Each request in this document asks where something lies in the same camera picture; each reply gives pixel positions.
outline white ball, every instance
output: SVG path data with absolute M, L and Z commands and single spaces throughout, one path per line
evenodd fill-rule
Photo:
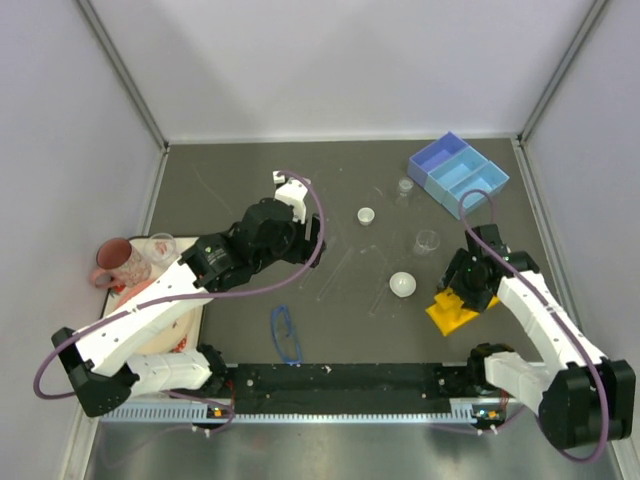
M 405 298 L 416 291 L 416 279 L 407 272 L 394 273 L 389 280 L 391 291 L 400 298 Z

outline light blue container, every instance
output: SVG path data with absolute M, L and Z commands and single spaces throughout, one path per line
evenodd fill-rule
M 500 170 L 493 162 L 488 162 L 458 184 L 449 188 L 448 191 L 445 192 L 442 206 L 459 220 L 458 203 L 460 203 L 460 198 L 462 198 L 465 192 L 479 189 L 484 190 L 490 196 L 494 196 L 502 190 L 508 180 L 509 176 L 506 173 Z M 473 193 L 464 199 L 464 212 L 469 213 L 486 201 L 487 198 L 484 195 Z
M 429 172 L 468 146 L 467 142 L 454 133 L 447 133 L 409 158 L 409 177 L 424 188 Z
M 437 202 L 442 203 L 445 194 L 471 173 L 489 163 L 477 150 L 467 147 L 429 172 L 424 189 Z

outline white enclosure wall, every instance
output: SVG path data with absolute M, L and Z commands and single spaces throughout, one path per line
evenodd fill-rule
M 137 233 L 159 150 L 72 1 L 0 2 L 0 59 L 0 477 L 49 479 L 77 402 L 33 375 L 55 330 L 97 319 L 96 248 Z
M 579 317 L 640 371 L 640 2 L 611 2 L 529 145 Z M 640 402 L 632 438 L 640 446 Z
M 518 133 L 592 0 L 92 0 L 170 141 Z

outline table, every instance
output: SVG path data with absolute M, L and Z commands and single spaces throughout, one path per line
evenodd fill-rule
M 438 278 L 455 250 L 464 245 L 460 223 L 426 193 L 415 191 L 404 210 L 394 205 L 395 185 L 405 174 L 407 159 L 425 143 L 172 146 L 151 233 L 200 235 L 227 229 L 250 204 L 273 196 L 271 172 L 276 169 L 311 178 L 327 212 L 331 248 L 302 288 L 298 283 L 263 297 L 212 302 L 206 307 L 201 340 L 221 350 L 227 362 L 277 362 L 269 314 L 287 303 L 307 362 L 460 362 L 470 348 L 484 341 L 508 343 L 525 359 L 538 360 L 533 345 L 502 306 L 447 338 L 424 313 Z M 497 197 L 503 240 L 513 249 L 528 251 L 551 283 L 510 140 L 470 143 L 511 176 Z M 376 210 L 376 220 L 367 228 L 355 218 L 362 206 Z M 470 220 L 488 222 L 488 207 L 472 213 Z M 422 228 L 438 231 L 441 245 L 432 257 L 416 261 L 410 247 Z M 348 268 L 325 288 L 341 262 Z M 274 265 L 245 288 L 275 282 L 295 268 Z M 416 277 L 417 292 L 404 300 L 387 294 L 376 304 L 381 282 L 400 269 Z M 117 459 L 161 428 L 103 425 L 102 441 Z M 118 470 L 92 462 L 87 478 L 595 480 L 617 475 L 608 454 L 595 466 L 568 463 L 537 431 L 533 416 L 526 414 L 497 438 L 481 439 L 421 425 L 244 425 L 224 434 L 224 439 L 209 441 L 190 432 L 173 432 Z
M 172 147 L 152 233 L 199 235 L 227 229 L 250 204 L 273 196 L 271 172 L 280 168 L 311 178 L 327 214 L 330 247 L 303 288 L 298 283 L 266 296 L 214 301 L 206 309 L 201 340 L 222 351 L 228 362 L 277 362 L 268 320 L 274 307 L 286 303 L 307 362 L 465 361 L 469 350 L 485 341 L 509 343 L 526 360 L 538 360 L 528 337 L 503 306 L 447 338 L 425 314 L 438 279 L 456 249 L 465 244 L 460 222 L 421 189 L 415 188 L 408 208 L 394 204 L 408 157 L 425 143 Z M 513 249 L 528 251 L 550 280 L 511 143 L 477 141 L 474 146 L 511 176 L 496 198 L 503 239 Z M 363 206 L 376 211 L 374 223 L 367 228 L 356 219 Z M 470 219 L 488 222 L 489 207 L 473 212 Z M 411 246 L 423 228 L 436 230 L 441 245 L 431 257 L 418 260 L 411 255 Z M 275 283 L 295 268 L 274 265 L 255 276 L 247 288 Z M 400 270 L 416 277 L 416 293 L 403 300 L 387 293 L 379 300 L 381 287 Z

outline clear plastic cup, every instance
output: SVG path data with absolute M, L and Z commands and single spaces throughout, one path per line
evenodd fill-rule
M 168 233 L 156 233 L 149 237 L 144 245 L 144 254 L 151 263 L 163 270 L 180 257 L 176 239 Z
M 413 190 L 413 180 L 408 177 L 401 178 L 396 189 L 396 205 L 400 207 L 409 206 L 409 197 Z
M 413 253 L 419 257 L 425 257 L 434 252 L 440 246 L 440 235 L 433 230 L 420 230 L 416 235 L 416 243 L 413 245 Z

